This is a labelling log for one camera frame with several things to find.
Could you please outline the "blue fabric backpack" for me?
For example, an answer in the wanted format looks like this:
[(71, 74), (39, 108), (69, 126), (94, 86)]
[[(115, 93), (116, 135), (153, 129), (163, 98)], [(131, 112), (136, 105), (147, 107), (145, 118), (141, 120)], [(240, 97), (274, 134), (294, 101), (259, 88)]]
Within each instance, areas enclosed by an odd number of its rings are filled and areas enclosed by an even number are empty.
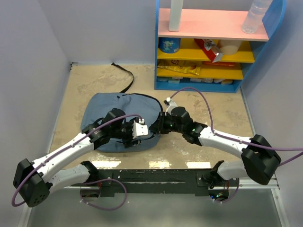
[[(115, 117), (122, 115), (138, 114), (143, 117), (147, 126), (151, 126), (159, 113), (163, 110), (158, 99), (139, 93), (128, 94), (129, 87), (119, 93), (97, 93), (89, 101), (80, 130), (89, 132)], [(105, 126), (101, 131), (90, 135), (97, 150), (105, 153), (141, 152), (151, 149), (157, 145), (160, 135), (149, 132), (148, 136), (140, 137), (141, 144), (130, 148), (124, 148), (118, 139), (118, 130), (124, 122), (133, 122), (134, 117), (129, 116)]]

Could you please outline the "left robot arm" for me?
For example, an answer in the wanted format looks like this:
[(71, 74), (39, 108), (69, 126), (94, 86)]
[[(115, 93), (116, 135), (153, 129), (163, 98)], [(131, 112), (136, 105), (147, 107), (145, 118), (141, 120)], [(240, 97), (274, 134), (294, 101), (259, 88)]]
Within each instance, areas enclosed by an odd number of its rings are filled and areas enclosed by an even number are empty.
[(98, 181), (98, 171), (89, 161), (71, 169), (65, 167), (111, 139), (122, 140), (124, 145), (130, 146), (148, 134), (148, 127), (140, 115), (126, 115), (120, 109), (112, 109), (104, 118), (87, 125), (76, 137), (54, 152), (34, 161), (26, 158), (20, 161), (13, 180), (16, 191), (12, 206), (26, 204), (32, 208), (66, 186), (77, 183), (94, 185)]

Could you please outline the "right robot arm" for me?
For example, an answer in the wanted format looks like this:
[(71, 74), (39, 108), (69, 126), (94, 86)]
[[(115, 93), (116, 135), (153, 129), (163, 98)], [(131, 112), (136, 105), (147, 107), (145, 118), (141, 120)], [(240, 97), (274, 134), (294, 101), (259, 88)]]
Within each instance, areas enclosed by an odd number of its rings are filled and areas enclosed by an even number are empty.
[(149, 127), (158, 134), (177, 132), (191, 144), (216, 148), (239, 158), (235, 162), (219, 161), (211, 170), (208, 181), (217, 186), (233, 178), (249, 177), (260, 185), (267, 185), (281, 163), (280, 156), (268, 141), (255, 135), (253, 138), (223, 133), (219, 136), (211, 127), (195, 122), (184, 107), (175, 107), (170, 113), (161, 112)]

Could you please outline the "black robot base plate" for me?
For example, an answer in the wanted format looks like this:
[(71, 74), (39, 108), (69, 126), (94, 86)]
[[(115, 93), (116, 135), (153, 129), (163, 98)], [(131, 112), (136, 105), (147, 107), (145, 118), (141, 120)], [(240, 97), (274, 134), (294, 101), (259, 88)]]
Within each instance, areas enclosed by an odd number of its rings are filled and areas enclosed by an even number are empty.
[(88, 181), (109, 178), (120, 181), (127, 193), (209, 196), (209, 190), (219, 193), (227, 185), (211, 169), (99, 169)]

